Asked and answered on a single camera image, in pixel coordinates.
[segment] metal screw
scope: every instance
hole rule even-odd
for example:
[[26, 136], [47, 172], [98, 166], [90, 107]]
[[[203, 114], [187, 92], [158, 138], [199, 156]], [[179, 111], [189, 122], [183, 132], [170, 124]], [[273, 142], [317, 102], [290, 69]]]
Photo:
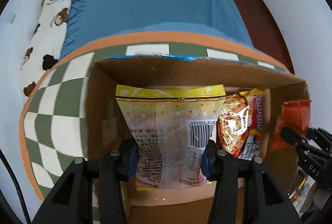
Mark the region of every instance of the metal screw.
[[225, 155], [227, 155], [227, 152], [225, 150], [220, 149], [220, 150], [218, 150], [217, 154], [219, 156], [225, 156]]
[[75, 164], [81, 164], [82, 162], [83, 162], [83, 158], [81, 158], [81, 157], [74, 159]]
[[113, 150], [111, 152], [111, 156], [118, 156], [120, 154], [120, 151], [119, 150]]
[[260, 158], [259, 156], [256, 156], [256, 157], [254, 158], [254, 161], [255, 161], [257, 164], [261, 164], [261, 163], [263, 163], [263, 159]]

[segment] red and yellow package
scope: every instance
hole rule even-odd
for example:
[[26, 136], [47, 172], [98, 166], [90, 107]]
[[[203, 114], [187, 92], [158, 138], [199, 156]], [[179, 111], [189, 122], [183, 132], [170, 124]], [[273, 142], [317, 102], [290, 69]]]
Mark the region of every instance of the red and yellow package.
[[282, 104], [281, 113], [274, 130], [271, 151], [291, 146], [280, 137], [280, 131], [284, 127], [292, 128], [299, 135], [306, 136], [310, 122], [310, 102], [310, 100], [295, 100]]
[[262, 95], [253, 89], [226, 96], [217, 121], [218, 142], [235, 157], [250, 160], [260, 154]]

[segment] yellow snack bag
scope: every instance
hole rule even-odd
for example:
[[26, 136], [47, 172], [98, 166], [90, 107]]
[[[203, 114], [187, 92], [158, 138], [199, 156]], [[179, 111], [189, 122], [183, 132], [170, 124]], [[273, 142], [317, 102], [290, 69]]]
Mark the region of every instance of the yellow snack bag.
[[139, 190], [206, 183], [201, 158], [225, 101], [223, 85], [174, 90], [117, 85], [116, 100], [139, 146]]

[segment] orange border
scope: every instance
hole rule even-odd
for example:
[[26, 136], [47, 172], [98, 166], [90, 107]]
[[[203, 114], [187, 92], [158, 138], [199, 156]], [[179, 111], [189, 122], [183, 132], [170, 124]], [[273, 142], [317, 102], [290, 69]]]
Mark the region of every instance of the orange border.
[[[109, 46], [118, 46], [118, 45], [130, 45], [130, 44], [138, 44], [138, 43], [147, 43], [147, 42], [159, 42], [159, 43], [167, 43], [167, 42], [182, 42], [182, 43], [191, 43], [197, 44], [205, 47], [225, 50], [229, 52], [234, 52], [237, 54], [241, 54], [243, 56], [251, 57], [253, 59], [267, 62], [278, 66], [289, 72], [285, 65], [277, 61], [276, 59], [272, 58], [269, 55], [264, 53], [258, 52], [252, 48], [246, 47], [244, 45], [222, 39], [215, 36], [209, 36], [204, 34], [198, 33], [188, 33], [188, 32], [173, 32], [173, 31], [163, 31], [163, 32], [140, 32], [140, 33], [130, 33], [130, 34], [123, 34], [123, 35], [116, 35], [116, 36], [109, 36], [101, 39], [97, 39], [93, 42], [90, 42], [79, 49], [71, 52], [66, 57], [61, 59], [56, 65], [52, 67], [52, 69], [57, 68], [59, 65], [62, 65], [73, 58], [91, 52], [97, 49], [109, 47]], [[24, 133], [24, 117], [28, 111], [29, 105], [31, 103], [31, 99], [33, 98], [34, 94], [39, 88], [40, 84], [43, 82], [45, 77], [49, 74], [50, 70], [46, 71], [44, 75], [38, 81], [35, 89], [32, 91], [27, 103], [25, 104], [23, 111], [20, 116], [19, 122], [19, 140], [20, 140], [20, 147], [21, 147], [21, 154], [22, 160], [24, 164], [25, 171], [27, 173], [28, 179], [34, 188], [34, 191], [37, 197], [43, 201], [44, 197], [42, 192], [40, 191], [38, 184], [34, 178], [34, 174], [31, 168], [28, 149], [25, 144], [25, 133]]]

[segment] barcode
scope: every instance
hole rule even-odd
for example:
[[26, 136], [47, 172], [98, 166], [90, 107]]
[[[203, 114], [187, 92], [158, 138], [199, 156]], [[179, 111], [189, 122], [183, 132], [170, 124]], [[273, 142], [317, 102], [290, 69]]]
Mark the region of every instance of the barcode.
[[213, 128], [215, 126], [213, 124], [197, 125], [197, 126], [190, 124], [189, 127], [190, 127], [190, 144], [197, 148], [206, 147], [212, 135]]

